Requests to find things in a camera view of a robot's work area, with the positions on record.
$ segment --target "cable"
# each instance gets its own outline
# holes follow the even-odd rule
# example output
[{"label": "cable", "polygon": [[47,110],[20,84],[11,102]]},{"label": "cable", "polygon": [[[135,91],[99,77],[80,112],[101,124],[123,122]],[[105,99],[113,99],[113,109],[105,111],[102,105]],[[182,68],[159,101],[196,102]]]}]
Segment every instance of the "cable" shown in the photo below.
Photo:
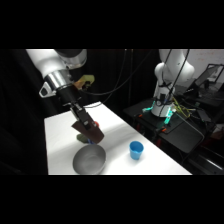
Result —
[{"label": "cable", "polygon": [[186,107],[180,105],[178,103],[178,101],[175,99],[175,97],[173,97],[173,100],[174,100],[174,105],[175,105],[175,108],[177,110],[178,113],[182,113],[186,118],[189,118],[191,116],[190,114],[190,110],[191,109],[187,109]]},{"label": "cable", "polygon": [[[192,127],[196,132],[198,132],[201,136],[202,136],[202,139],[201,139],[201,141],[194,147],[194,149],[195,148],[197,148],[203,141],[204,141],[204,139],[205,139],[205,136],[197,129],[197,128],[195,128],[194,126],[192,126],[190,123],[188,123],[185,119],[183,119],[178,113],[176,113],[176,115],[180,118],[180,119],[182,119],[185,123],[187,123],[190,127]],[[182,161],[182,165],[184,164],[184,162],[185,162],[185,160],[190,156],[190,154],[191,153],[189,153],[189,155],[187,155],[186,157],[185,157],[185,159]]]},{"label": "cable", "polygon": [[219,98],[210,98],[207,96],[202,96],[203,98],[209,99],[209,100],[217,100],[217,101],[224,101],[224,99],[219,99]]},{"label": "cable", "polygon": [[[120,75],[119,75],[119,78],[117,80],[117,84],[116,86],[114,87],[114,89],[117,88],[119,82],[120,82],[120,79],[121,79],[121,76],[122,76],[122,72],[124,70],[124,64],[125,64],[125,61],[126,61],[126,55],[127,55],[127,49],[125,49],[125,52],[124,52],[124,60],[123,60],[123,63],[122,63],[122,67],[121,67],[121,72],[120,72]],[[110,97],[113,95],[113,92],[107,97],[107,99],[103,102],[103,103],[100,103],[99,105],[96,105],[96,106],[93,106],[93,107],[84,107],[84,108],[95,108],[95,107],[99,107],[101,106],[102,104],[105,104],[109,99]]]},{"label": "cable", "polygon": [[146,59],[152,54],[153,50],[151,50],[147,55],[146,57],[142,60],[142,62],[139,64],[139,66],[135,69],[135,71],[129,76],[129,78],[123,83],[121,84],[119,87],[117,87],[116,89],[110,91],[110,92],[106,92],[106,93],[89,93],[89,92],[84,92],[85,94],[88,94],[88,95],[92,95],[92,96],[104,96],[104,95],[108,95],[110,93],[113,93],[115,91],[117,91],[118,89],[122,88],[131,78],[133,75],[135,75],[135,73],[138,71],[138,69],[142,66],[142,64],[146,61]]},{"label": "cable", "polygon": [[[168,54],[168,56],[167,56],[167,58],[166,58],[166,61],[165,61],[165,65],[167,64],[167,62],[168,62],[168,60],[169,60],[169,57],[170,57],[170,54],[171,54],[172,50],[173,50],[173,49],[170,49],[170,52],[169,52],[169,54]],[[164,80],[164,77],[163,77],[163,72],[162,72],[163,84],[166,84],[166,83],[165,83],[165,80]]]},{"label": "cable", "polygon": [[[169,99],[169,97],[171,96],[171,94],[173,94],[173,88],[175,87],[175,85],[176,85],[176,83],[177,83],[177,81],[178,81],[178,79],[179,79],[179,77],[180,77],[180,74],[181,74],[181,72],[182,72],[182,70],[183,70],[183,68],[184,68],[184,66],[185,66],[185,64],[186,64],[186,61],[187,61],[188,56],[189,56],[189,53],[190,53],[190,49],[188,49],[188,51],[187,51],[187,54],[186,54],[184,63],[183,63],[183,65],[182,65],[182,67],[181,67],[181,69],[180,69],[180,72],[179,72],[179,74],[178,74],[178,76],[177,76],[177,78],[176,78],[176,80],[175,80],[175,82],[174,82],[174,84],[173,84],[173,87],[172,87],[171,89],[169,89],[169,87],[167,87],[167,88],[170,90],[170,92],[169,92],[168,97],[166,98],[166,100]],[[161,109],[161,111],[160,111],[160,113],[159,113],[159,118],[160,118],[160,116],[161,116],[161,114],[162,114],[162,112],[163,112],[165,106],[166,106],[166,104],[163,105],[163,107],[162,107],[162,109]]]},{"label": "cable", "polygon": [[187,54],[186,54],[184,63],[183,63],[183,65],[182,65],[182,67],[181,67],[181,69],[180,69],[180,72],[179,72],[179,74],[178,74],[178,76],[177,76],[177,78],[176,78],[176,80],[175,80],[175,82],[174,82],[174,84],[173,84],[173,87],[176,85],[176,83],[177,83],[177,81],[178,81],[178,79],[179,79],[179,77],[180,77],[180,74],[181,74],[181,72],[182,72],[182,70],[183,70],[183,68],[184,68],[184,66],[185,66],[185,64],[186,64],[186,61],[187,61],[187,59],[188,59],[189,53],[190,53],[190,49],[187,50]]},{"label": "cable", "polygon": [[200,107],[197,107],[197,106],[195,106],[195,105],[192,105],[192,104],[188,103],[185,99],[182,99],[182,101],[184,101],[187,105],[189,105],[189,106],[191,106],[191,107],[197,108],[197,109],[199,109],[199,110],[203,110],[203,109],[200,108]]}]

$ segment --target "blue plastic cup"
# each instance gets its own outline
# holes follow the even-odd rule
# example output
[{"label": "blue plastic cup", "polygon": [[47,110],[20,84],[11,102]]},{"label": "blue plastic cup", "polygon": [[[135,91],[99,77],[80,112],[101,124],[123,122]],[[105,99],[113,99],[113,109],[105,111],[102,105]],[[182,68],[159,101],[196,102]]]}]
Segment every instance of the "blue plastic cup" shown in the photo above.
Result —
[{"label": "blue plastic cup", "polygon": [[143,151],[144,146],[140,142],[132,142],[130,144],[130,152],[132,159],[139,160]]}]

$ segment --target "white robotic arm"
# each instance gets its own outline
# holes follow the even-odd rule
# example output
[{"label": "white robotic arm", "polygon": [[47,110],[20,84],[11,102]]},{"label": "white robotic arm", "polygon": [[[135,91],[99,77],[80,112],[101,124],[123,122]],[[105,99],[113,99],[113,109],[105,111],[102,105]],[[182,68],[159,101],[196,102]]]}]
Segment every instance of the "white robotic arm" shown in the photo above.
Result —
[{"label": "white robotic arm", "polygon": [[[185,56],[182,49],[172,49],[169,59],[165,64],[170,49],[160,49],[159,52],[162,63],[155,69],[158,83],[155,91],[156,102],[152,109],[152,113],[157,117],[166,117],[170,106],[172,105],[172,102],[170,101],[172,96],[170,96],[170,99],[167,99],[167,97],[170,89],[173,88],[173,82],[178,77],[181,67],[185,62]],[[186,82],[191,79],[194,75],[194,71],[194,67],[186,61],[177,83]]]},{"label": "white robotic arm", "polygon": [[69,73],[69,70],[85,64],[86,49],[27,49],[27,53],[45,81],[40,96],[46,98],[56,95],[63,106],[70,105],[77,119],[72,127],[99,143],[104,135],[80,105],[81,95],[74,85],[81,77],[74,79]]}]

